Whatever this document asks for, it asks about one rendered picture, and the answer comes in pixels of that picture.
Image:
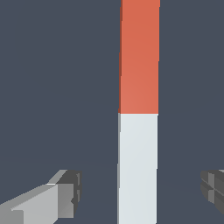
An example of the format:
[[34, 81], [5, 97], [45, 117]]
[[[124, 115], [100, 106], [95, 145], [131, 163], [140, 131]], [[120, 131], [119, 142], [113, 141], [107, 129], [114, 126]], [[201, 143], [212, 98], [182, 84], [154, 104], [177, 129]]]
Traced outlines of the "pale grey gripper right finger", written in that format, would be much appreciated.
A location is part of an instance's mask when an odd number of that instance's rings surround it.
[[224, 209], [224, 170], [202, 171], [200, 178], [203, 196], [217, 209]]

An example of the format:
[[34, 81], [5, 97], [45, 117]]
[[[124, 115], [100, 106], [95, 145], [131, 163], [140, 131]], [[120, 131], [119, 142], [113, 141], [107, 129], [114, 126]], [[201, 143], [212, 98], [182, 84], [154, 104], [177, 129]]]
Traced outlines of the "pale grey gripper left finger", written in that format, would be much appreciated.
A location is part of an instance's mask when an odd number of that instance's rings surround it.
[[46, 184], [0, 205], [0, 224], [54, 224], [73, 218], [82, 195], [82, 171], [59, 170]]

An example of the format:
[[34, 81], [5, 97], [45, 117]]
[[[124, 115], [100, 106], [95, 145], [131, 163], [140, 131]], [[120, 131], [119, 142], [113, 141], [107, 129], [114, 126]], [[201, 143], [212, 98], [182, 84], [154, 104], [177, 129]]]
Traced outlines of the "orange and white square peg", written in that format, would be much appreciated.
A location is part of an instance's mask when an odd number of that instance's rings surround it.
[[117, 224], [157, 224], [160, 0], [121, 0]]

